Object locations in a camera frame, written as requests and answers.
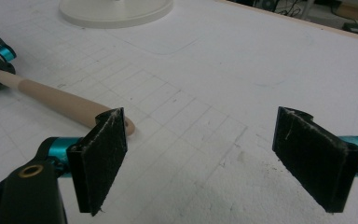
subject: white plastic disc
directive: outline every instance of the white plastic disc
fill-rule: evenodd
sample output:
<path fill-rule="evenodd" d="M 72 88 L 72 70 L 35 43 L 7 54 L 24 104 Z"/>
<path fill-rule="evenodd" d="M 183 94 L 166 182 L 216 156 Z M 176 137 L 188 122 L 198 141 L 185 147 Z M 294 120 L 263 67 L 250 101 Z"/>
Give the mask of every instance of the white plastic disc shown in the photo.
<path fill-rule="evenodd" d="M 72 24 L 89 28 L 123 28 L 156 21 L 173 8 L 173 0 L 61 0 L 60 12 Z"/>

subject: white table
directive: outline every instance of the white table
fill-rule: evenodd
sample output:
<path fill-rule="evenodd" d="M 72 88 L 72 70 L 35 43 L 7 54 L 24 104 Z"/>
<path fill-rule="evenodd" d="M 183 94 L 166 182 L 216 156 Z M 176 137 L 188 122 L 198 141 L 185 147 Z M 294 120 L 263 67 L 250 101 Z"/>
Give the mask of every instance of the white table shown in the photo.
<path fill-rule="evenodd" d="M 103 213 L 70 223 L 358 223 L 358 178 L 326 214 L 272 151 L 279 105 L 358 134 L 358 35 L 213 0 L 177 0 L 161 20 L 117 29 L 64 21 L 58 0 L 0 0 L 0 36 L 20 76 L 111 107 L 137 132 Z M 89 130 L 0 91 L 0 180 L 50 136 Z"/>

